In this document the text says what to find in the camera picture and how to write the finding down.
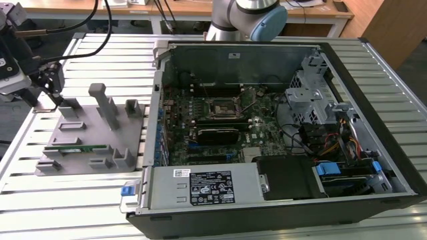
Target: white label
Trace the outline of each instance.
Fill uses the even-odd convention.
[[[62,153],[82,153],[81,149],[62,149],[59,150]]]
[[[223,199],[233,199],[235,197],[234,194],[225,194],[225,195],[219,195],[219,198],[223,198]]]
[[[191,169],[174,169],[174,178],[190,177]]]
[[[149,11],[129,11],[131,14],[149,14]]]
[[[229,59],[239,59],[241,53],[229,53]]]
[[[337,15],[337,19],[350,19],[353,16],[346,16],[346,15]]]

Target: wooden table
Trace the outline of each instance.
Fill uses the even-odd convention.
[[[94,0],[11,0],[10,2],[23,5],[28,18],[32,19],[86,19],[94,8]],[[167,19],[171,14],[165,1],[163,5]],[[213,3],[207,0],[178,0],[169,1],[171,10],[178,21],[211,21]],[[307,7],[306,9],[289,11],[289,23],[293,24],[330,24],[333,28],[329,37],[339,37],[349,19],[354,17],[351,12],[339,12],[333,4],[333,0],[322,6]],[[163,18],[161,12],[150,1],[149,5],[131,5],[130,8],[113,9],[115,20],[150,20],[153,33],[162,34],[161,22]],[[107,11],[99,4],[99,11],[94,19],[107,19]]]

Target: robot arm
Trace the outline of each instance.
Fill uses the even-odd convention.
[[[23,6],[0,3],[0,94],[20,97],[31,107],[36,107],[38,97],[28,88],[38,88],[48,95],[55,105],[61,105],[65,87],[62,64],[43,63],[23,38],[16,37],[16,26],[27,19]]]
[[[283,30],[289,11],[279,0],[215,0],[209,41],[271,41]]]

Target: aluminum extrusion table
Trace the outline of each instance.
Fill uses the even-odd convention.
[[[66,54],[93,52],[106,35],[74,39]],[[63,95],[82,104],[95,104],[91,83],[107,85],[117,104],[137,98],[150,104],[154,73],[153,47],[157,40],[202,40],[201,36],[130,35],[111,37],[97,56],[69,60],[65,65]],[[282,37],[277,41],[329,42],[373,103],[390,131],[427,179],[427,109],[393,72],[370,44],[358,39]],[[145,125],[149,120],[146,109]],[[30,113],[0,162],[0,239],[146,239],[121,213],[121,188],[142,173],[67,176],[34,175],[42,150],[58,123],[59,113]],[[146,131],[142,131],[141,153]],[[355,224],[297,228],[199,239],[426,239],[427,205],[395,209]]]

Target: cable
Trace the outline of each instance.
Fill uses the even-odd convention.
[[[325,138],[325,148],[327,148],[327,146],[329,146],[329,138],[331,137],[331,136],[337,136],[338,135],[338,133],[331,133],[331,134],[329,134],[327,136],[326,136],[326,138]]]
[[[287,4],[290,4],[294,8],[302,8],[302,12],[303,12],[303,14],[305,14],[305,23],[303,23],[303,25],[306,26],[306,23],[307,23],[306,7],[305,7],[298,1],[297,1],[297,3],[298,3],[298,5],[299,5],[299,7],[295,6],[295,5],[293,5],[293,4],[289,2],[289,0],[286,0],[286,2],[287,2]],[[303,32],[305,32],[305,28],[301,29],[301,33],[299,33],[299,36],[301,36],[301,37],[302,37],[302,35],[303,35]]]
[[[48,30],[46,30],[46,33],[47,34],[59,34],[59,33],[65,33],[67,31],[75,30],[77,28],[82,27],[93,19],[98,9],[99,9],[99,0],[95,0],[94,10],[93,10],[90,16],[87,16],[87,18],[81,23],[78,23],[74,26],[66,27],[66,28],[48,29]]]
[[[281,125],[279,125],[278,109],[279,109],[281,99],[285,97],[286,93],[287,93],[287,92],[285,91],[283,94],[281,95],[281,97],[279,97],[279,99],[278,99],[278,104],[277,104],[277,106],[275,106],[275,114],[274,114],[274,115],[275,115],[275,123],[277,123],[281,131],[283,132],[283,134],[285,134],[290,139],[293,139],[293,140],[302,146],[302,148],[305,149],[305,151],[307,152],[307,154],[317,156],[317,153],[309,148],[309,146],[307,146],[306,144],[303,144],[295,137],[293,137],[293,136],[283,130],[283,128],[282,128]]]
[[[110,5],[109,5],[109,0],[105,0],[105,3],[106,3],[107,12],[109,12],[109,32],[107,32],[107,36],[106,36],[105,42],[102,43],[99,48],[94,52],[87,53],[87,54],[56,56],[56,57],[42,59],[42,61],[40,61],[42,65],[44,65],[47,63],[51,63],[51,62],[58,62],[61,60],[79,59],[79,58],[91,57],[91,56],[95,56],[103,50],[103,48],[106,47],[106,45],[109,43],[109,40],[110,40],[110,38],[113,36],[113,32],[114,32],[114,17],[113,17],[113,10],[111,10]]]
[[[155,3],[155,6],[161,12],[161,16],[163,17],[163,20],[165,20],[165,23],[166,23],[166,26],[167,26],[167,30],[171,34],[174,34],[174,29],[173,29],[173,25],[167,19],[167,15],[166,15],[166,12],[163,10],[163,6],[162,6],[162,3],[161,3],[161,0],[153,0],[154,3]]]
[[[178,28],[178,27],[179,27],[179,23],[178,23],[178,21],[177,21],[177,19],[175,19],[175,16],[174,16],[173,10],[171,10],[171,8],[170,8],[169,1],[167,1],[167,0],[165,0],[165,3],[166,3],[166,7],[167,7],[167,9],[169,9],[169,12],[171,13],[171,16],[173,16],[173,19],[174,19],[174,23],[175,23],[175,27]]]
[[[12,142],[11,142],[11,141],[0,140],[0,144],[8,144],[8,145],[11,145],[11,144],[12,144]]]

